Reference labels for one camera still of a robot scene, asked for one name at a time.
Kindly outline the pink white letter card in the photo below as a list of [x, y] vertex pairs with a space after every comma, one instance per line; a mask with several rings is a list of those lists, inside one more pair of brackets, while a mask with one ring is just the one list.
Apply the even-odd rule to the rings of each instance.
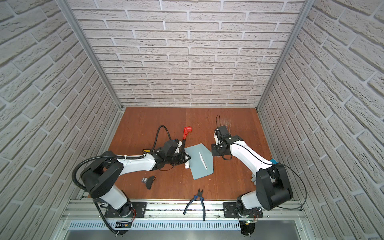
[[199, 156], [200, 156], [201, 162], [202, 162], [202, 164], [203, 164], [205, 170], [208, 170], [208, 167], [207, 167], [207, 165], [206, 165], [206, 162], [205, 162], [205, 160], [204, 160], [203, 155], [202, 155], [201, 152], [199, 152]]

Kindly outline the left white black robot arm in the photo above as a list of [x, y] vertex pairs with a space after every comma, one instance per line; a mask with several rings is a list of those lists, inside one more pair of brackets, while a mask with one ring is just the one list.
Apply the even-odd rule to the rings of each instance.
[[108, 204], [119, 217], [135, 215], [132, 202], [115, 185], [117, 179], [128, 173], [160, 170], [166, 164], [177, 166], [186, 163], [191, 158], [185, 151], [186, 138], [191, 131], [192, 127], [185, 127], [182, 140], [169, 139], [163, 147], [151, 148], [142, 155], [116, 155], [106, 151], [100, 156], [86, 159], [75, 166], [72, 181], [90, 194], [100, 214], [100, 204]]

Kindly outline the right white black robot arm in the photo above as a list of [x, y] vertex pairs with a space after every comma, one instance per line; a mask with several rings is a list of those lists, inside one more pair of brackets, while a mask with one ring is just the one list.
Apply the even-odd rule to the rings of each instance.
[[[308, 191], [297, 172], [282, 163], [266, 160], [251, 149], [241, 137], [232, 136], [227, 127], [221, 124], [220, 115], [216, 116], [216, 125], [215, 143], [211, 145], [212, 155], [222, 158], [226, 155], [236, 157], [253, 173], [256, 190], [241, 195], [237, 199], [238, 210], [241, 215], [245, 215], [246, 212], [256, 208], [264, 208], [267, 211], [274, 208], [288, 211], [303, 210], [304, 204], [307, 202]], [[292, 171], [304, 186], [305, 199], [298, 207], [282, 206], [294, 197], [287, 170]]]

